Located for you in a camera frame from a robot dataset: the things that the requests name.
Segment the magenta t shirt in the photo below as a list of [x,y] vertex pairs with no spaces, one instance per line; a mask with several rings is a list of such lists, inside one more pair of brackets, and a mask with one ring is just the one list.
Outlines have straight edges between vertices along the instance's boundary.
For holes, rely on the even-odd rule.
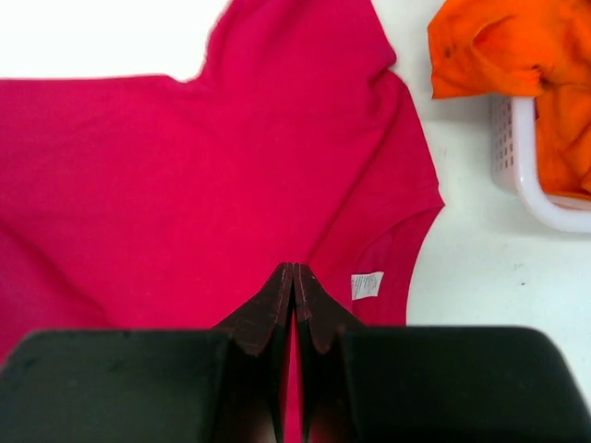
[[[364,327],[383,370],[443,203],[369,1],[234,1],[196,78],[1,83],[1,438],[213,442],[231,340],[282,263]],[[285,442],[302,440],[295,296]]]

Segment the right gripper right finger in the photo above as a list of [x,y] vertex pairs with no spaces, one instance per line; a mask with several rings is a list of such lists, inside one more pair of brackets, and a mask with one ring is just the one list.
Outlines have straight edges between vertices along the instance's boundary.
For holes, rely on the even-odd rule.
[[302,440],[356,438],[341,335],[363,323],[334,300],[310,267],[294,265]]

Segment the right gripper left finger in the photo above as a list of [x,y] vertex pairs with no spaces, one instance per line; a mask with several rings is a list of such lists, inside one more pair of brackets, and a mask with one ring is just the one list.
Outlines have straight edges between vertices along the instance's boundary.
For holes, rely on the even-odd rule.
[[280,264],[213,327],[231,340],[216,442],[285,441],[294,272],[294,264]]

